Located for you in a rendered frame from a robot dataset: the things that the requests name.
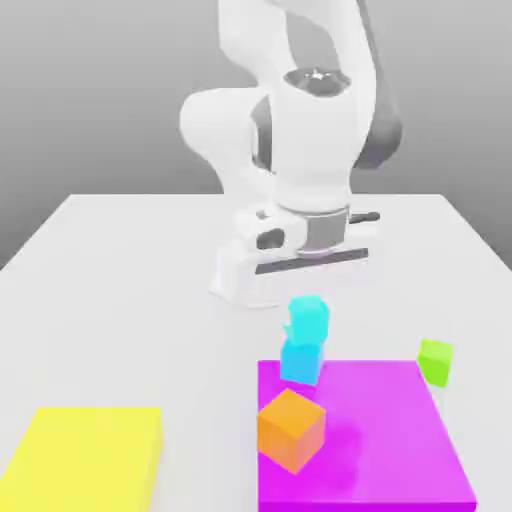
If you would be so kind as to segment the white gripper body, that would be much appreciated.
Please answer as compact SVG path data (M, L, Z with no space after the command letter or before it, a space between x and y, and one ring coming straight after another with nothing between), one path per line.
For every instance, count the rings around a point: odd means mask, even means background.
M350 225L345 242L318 257L259 264L254 278L261 294L312 294L368 284L380 271L380 229L377 224Z

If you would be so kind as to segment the small turquoise cube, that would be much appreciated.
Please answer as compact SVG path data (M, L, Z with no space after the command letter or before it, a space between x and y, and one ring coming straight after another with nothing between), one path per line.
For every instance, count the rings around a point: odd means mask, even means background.
M328 336L329 309L319 295L294 297L288 304L286 337L295 344L322 344Z

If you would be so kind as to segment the small blue cube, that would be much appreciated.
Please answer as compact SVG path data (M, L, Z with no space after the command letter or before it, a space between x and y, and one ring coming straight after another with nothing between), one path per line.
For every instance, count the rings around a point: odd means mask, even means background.
M296 344L287 339L281 349L280 378L316 386L323 362L324 346L322 344Z

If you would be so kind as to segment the small green cube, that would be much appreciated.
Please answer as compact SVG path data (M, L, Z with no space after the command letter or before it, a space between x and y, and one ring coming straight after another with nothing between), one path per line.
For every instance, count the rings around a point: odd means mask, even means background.
M453 345L442 341L423 339L418 353L418 366L430 385L444 388L448 382L453 356Z

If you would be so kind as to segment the small orange cube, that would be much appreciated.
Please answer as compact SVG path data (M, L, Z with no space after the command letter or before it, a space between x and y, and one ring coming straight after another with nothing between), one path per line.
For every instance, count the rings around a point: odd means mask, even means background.
M285 389L257 415L257 449L297 474L323 447L325 428L324 408Z

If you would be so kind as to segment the large magenta box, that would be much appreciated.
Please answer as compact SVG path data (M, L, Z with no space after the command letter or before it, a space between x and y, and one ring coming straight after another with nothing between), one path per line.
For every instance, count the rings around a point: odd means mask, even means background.
M258 512L474 512L477 499L414 361L325 362L317 386L258 364L258 405L289 388L326 411L296 475L258 457Z

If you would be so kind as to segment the large yellow box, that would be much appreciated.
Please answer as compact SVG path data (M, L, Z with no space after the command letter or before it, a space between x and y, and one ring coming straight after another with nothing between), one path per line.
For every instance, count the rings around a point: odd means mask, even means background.
M40 408L0 479L0 512L149 512L159 408Z

